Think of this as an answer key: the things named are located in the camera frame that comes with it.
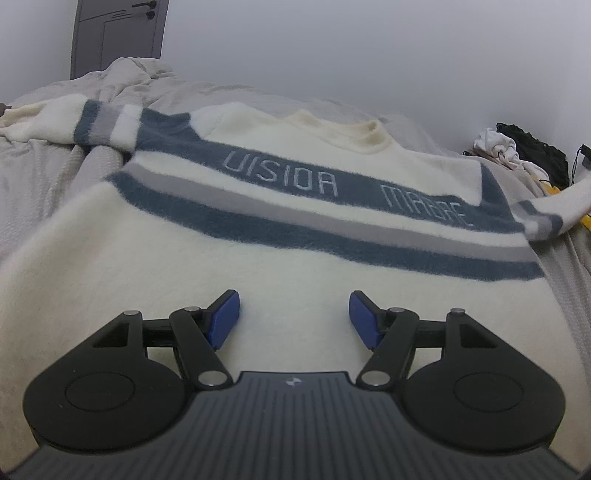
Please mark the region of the grey bed cover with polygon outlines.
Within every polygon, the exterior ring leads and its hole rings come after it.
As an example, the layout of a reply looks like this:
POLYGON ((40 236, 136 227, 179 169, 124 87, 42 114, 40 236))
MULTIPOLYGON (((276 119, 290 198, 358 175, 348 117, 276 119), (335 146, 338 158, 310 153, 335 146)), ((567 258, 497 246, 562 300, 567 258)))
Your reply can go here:
MULTIPOLYGON (((139 105, 164 114, 240 102, 279 117, 304 109, 325 120, 353 124, 370 114, 328 99, 298 101, 243 85, 218 86, 176 76, 160 60, 120 58, 106 70, 60 81, 25 94, 10 106, 80 93, 113 105, 139 105)), ((43 140, 1 141, 1 255, 7 257, 46 218, 82 190, 123 164, 121 154, 107 147, 91 153, 72 145, 43 140)), ((549 276, 566 316, 590 318, 590 232, 577 226, 534 249, 549 276)))

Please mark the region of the yellow cloth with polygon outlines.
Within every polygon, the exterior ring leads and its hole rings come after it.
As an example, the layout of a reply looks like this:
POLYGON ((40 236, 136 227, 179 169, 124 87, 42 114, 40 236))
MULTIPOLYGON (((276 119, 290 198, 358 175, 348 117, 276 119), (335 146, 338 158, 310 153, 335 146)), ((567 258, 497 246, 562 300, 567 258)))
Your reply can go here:
POLYGON ((590 177, 586 177, 559 193, 538 199, 537 209, 558 217, 561 226, 554 227, 555 235, 580 225, 589 230, 590 197, 590 177))

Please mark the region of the cream sweater with blue stripes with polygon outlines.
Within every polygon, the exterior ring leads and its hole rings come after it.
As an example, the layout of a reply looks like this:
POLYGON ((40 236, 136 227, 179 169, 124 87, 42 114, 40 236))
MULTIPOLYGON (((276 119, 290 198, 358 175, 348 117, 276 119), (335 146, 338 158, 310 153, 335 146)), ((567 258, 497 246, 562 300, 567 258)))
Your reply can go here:
POLYGON ((434 319, 465 308, 561 384, 554 449, 589 462, 587 373, 533 249, 561 224, 527 176, 405 149, 376 120, 239 103, 164 115, 68 95, 7 113, 1 134, 129 158, 2 265, 3 467, 35 447, 21 402, 38 373, 122 311, 164 317, 226 289, 242 296, 232 373, 359 371, 353 290, 434 319))

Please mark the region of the cardboard box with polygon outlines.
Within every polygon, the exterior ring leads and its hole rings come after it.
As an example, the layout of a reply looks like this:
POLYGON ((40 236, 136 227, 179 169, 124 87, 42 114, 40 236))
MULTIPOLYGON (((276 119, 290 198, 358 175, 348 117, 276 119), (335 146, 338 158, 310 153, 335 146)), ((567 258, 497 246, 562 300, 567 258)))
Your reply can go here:
POLYGON ((480 150, 474 150, 474 149, 467 149, 464 150, 462 153, 463 156, 470 156, 470 157, 478 157, 480 159, 485 159, 485 160, 491 160, 491 158, 486 154, 486 152, 482 152, 480 150))

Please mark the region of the white crumpled cloth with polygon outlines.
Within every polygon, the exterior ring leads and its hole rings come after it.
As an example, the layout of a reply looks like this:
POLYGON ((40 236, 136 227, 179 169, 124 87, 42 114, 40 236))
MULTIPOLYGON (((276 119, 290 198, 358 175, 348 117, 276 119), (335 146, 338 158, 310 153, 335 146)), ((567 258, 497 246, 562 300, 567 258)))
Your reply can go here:
POLYGON ((531 161, 524 160, 516 142, 492 128, 483 130, 473 142, 473 151, 513 171, 523 171, 536 180, 549 181, 548 173, 531 161))

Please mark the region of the black garment pile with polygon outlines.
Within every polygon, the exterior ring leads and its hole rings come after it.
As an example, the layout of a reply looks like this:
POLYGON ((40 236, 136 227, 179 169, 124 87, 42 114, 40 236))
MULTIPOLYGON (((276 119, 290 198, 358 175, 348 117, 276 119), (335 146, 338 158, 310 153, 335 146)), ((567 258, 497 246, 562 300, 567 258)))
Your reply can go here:
POLYGON ((565 189, 570 185, 568 162, 564 152, 538 140, 517 125, 497 123, 496 131, 513 139, 520 158, 545 170, 553 186, 565 189))

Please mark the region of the grey door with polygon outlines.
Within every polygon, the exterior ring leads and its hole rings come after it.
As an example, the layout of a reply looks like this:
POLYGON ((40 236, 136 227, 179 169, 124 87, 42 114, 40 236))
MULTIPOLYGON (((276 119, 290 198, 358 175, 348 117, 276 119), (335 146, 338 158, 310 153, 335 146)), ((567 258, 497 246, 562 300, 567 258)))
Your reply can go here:
POLYGON ((80 0, 74 22, 70 77, 106 69, 120 57, 161 55, 168 0, 156 0, 155 17, 132 4, 149 0, 80 0))

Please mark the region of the black wall charger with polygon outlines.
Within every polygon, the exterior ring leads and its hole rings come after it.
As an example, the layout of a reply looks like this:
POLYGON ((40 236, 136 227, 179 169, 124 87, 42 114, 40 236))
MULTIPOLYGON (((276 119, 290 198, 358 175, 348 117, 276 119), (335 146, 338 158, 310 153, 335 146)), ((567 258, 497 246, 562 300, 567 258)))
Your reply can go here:
POLYGON ((571 170, 572 180, 575 179, 578 168, 591 169, 591 148, 586 144, 582 144, 575 154, 571 170))

